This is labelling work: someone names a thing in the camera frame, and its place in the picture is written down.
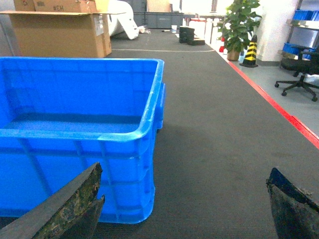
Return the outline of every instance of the chair base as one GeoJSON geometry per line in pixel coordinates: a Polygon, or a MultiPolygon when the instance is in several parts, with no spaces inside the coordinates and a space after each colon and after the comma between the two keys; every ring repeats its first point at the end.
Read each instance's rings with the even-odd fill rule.
{"type": "Polygon", "coordinates": [[[315,86],[315,85],[312,85],[310,83],[304,82],[304,79],[305,79],[305,75],[302,75],[298,81],[276,81],[275,87],[277,88],[279,86],[278,83],[291,84],[291,86],[284,88],[283,92],[281,93],[282,96],[287,95],[287,92],[286,92],[287,90],[290,90],[294,87],[302,87],[306,91],[308,91],[310,94],[312,94],[312,96],[313,96],[312,101],[316,102],[318,100],[318,98],[317,98],[315,92],[310,87],[319,89],[319,86],[315,86]]]}

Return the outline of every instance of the gray carpet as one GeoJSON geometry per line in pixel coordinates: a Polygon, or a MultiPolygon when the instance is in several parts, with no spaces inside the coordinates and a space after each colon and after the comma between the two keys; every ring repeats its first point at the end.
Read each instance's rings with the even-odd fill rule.
{"type": "Polygon", "coordinates": [[[317,148],[208,46],[151,31],[132,41],[113,38],[109,57],[165,61],[154,210],[138,225],[98,224],[93,238],[276,239],[266,178],[279,167],[318,192],[317,148]]]}

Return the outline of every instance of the blue bin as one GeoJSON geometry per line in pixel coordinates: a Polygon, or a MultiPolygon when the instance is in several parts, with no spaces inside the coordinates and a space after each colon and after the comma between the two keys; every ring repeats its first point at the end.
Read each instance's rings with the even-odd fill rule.
{"type": "Polygon", "coordinates": [[[292,46],[297,46],[295,44],[291,44],[291,43],[284,43],[284,48],[283,51],[290,53],[290,54],[294,54],[294,55],[298,55],[299,50],[297,48],[292,48],[292,46]]]}
{"type": "Polygon", "coordinates": [[[20,217],[100,162],[100,222],[152,212],[157,59],[0,58],[0,216],[20,217]]]}
{"type": "Polygon", "coordinates": [[[293,20],[311,20],[313,11],[308,10],[296,10],[293,20]]]}
{"type": "Polygon", "coordinates": [[[312,17],[311,17],[311,20],[312,21],[319,21],[319,11],[314,11],[312,17]]]}

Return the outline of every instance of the box flap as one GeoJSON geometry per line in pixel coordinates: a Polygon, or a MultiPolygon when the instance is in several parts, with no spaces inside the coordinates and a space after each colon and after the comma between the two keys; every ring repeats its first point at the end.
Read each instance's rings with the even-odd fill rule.
{"type": "MultiPolygon", "coordinates": [[[[123,14],[124,12],[95,12],[93,14],[123,14]]],[[[33,14],[33,15],[68,15],[68,16],[82,16],[88,15],[86,12],[51,12],[51,11],[0,11],[0,14],[33,14]]]]}

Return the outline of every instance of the red tape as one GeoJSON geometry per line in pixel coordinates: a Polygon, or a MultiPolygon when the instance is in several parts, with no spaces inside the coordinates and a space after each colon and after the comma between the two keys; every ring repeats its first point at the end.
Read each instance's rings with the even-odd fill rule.
{"type": "Polygon", "coordinates": [[[319,149],[319,137],[312,132],[297,117],[290,115],[282,108],[273,98],[271,98],[260,86],[253,82],[241,70],[239,70],[232,62],[226,62],[251,86],[253,87],[272,107],[274,107],[283,117],[285,117],[303,136],[305,136],[317,149],[319,149]]]}

